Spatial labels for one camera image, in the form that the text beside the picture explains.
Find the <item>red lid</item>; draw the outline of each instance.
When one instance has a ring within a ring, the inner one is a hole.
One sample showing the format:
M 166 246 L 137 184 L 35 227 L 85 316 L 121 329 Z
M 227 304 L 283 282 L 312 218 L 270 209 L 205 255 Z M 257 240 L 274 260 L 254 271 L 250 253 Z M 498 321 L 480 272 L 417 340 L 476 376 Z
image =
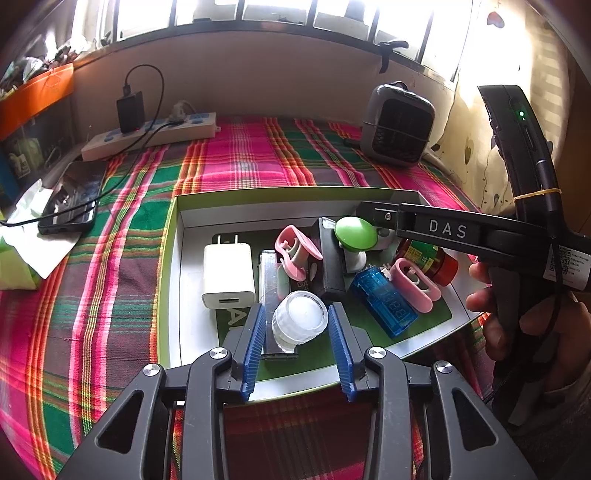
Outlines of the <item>red lid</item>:
M 445 254 L 441 267 L 433 275 L 433 281 L 442 287 L 447 287 L 456 276 L 458 267 L 457 260 L 451 255 Z

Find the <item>black smartphone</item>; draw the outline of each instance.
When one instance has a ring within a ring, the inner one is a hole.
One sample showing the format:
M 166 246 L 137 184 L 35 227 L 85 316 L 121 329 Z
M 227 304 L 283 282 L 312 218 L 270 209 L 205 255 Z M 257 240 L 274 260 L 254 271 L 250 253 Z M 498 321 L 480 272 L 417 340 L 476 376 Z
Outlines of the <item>black smartphone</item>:
M 43 215 L 58 213 L 98 197 L 106 166 L 107 162 L 102 160 L 71 163 L 54 187 Z M 92 228 L 95 218 L 96 202 L 92 202 L 71 212 L 40 220 L 39 233 L 87 232 Z

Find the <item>curtain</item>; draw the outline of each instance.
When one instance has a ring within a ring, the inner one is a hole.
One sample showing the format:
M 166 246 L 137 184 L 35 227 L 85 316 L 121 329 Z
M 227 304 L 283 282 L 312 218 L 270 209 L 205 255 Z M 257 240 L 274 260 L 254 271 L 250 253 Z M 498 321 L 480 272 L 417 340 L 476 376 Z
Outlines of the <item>curtain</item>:
M 514 201 L 477 86 L 521 86 L 556 163 L 569 115 L 567 61 L 561 40 L 524 0 L 475 0 L 455 99 L 432 161 L 483 212 L 509 213 Z

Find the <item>colorful plaid cloth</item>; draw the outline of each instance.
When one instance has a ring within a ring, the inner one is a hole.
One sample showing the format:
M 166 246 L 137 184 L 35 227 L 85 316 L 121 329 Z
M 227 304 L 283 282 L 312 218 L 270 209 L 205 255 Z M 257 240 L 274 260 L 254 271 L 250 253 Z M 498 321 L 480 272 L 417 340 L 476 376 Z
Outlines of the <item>colorful plaid cloth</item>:
M 129 174 L 135 154 L 112 160 L 105 188 L 126 177 L 101 201 L 92 231 L 38 291 L 0 293 L 0 426 L 39 478 L 55 478 L 118 393 L 157 360 L 157 275 L 174 195 L 389 187 L 419 190 L 432 205 L 475 210 L 431 165 L 396 169 L 344 147 L 342 138 L 359 138 L 356 127 L 275 118 L 221 119 L 220 126 L 215 139 L 144 151 Z M 478 358 L 480 336 L 478 326 L 465 330 L 447 342 L 455 354 L 438 352 L 460 359 L 475 386 L 469 354 Z M 231 478 L 359 478 L 368 415 L 337 389 L 231 409 Z M 346 446 L 337 447 L 342 439 Z M 416 447 L 420 458 L 420 441 Z

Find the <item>screw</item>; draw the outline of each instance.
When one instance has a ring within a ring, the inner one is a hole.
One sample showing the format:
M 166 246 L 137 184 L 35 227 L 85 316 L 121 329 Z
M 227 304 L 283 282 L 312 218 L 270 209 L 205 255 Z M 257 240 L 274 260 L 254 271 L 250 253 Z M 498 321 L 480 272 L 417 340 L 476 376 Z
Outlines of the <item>screw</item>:
M 373 346 L 369 349 L 369 356 L 371 358 L 384 358 L 386 356 L 386 350 L 380 346 Z
M 222 346 L 217 346 L 209 351 L 209 356 L 215 360 L 220 360 L 220 358 L 224 358 L 227 354 L 228 351 Z
M 148 364 L 144 367 L 144 375 L 146 377 L 153 377 L 160 372 L 160 365 L 158 364 Z
M 442 374 L 449 374 L 453 370 L 453 365 L 450 362 L 446 362 L 445 360 L 439 360 L 435 364 L 435 368 L 437 368 L 437 371 L 441 372 Z

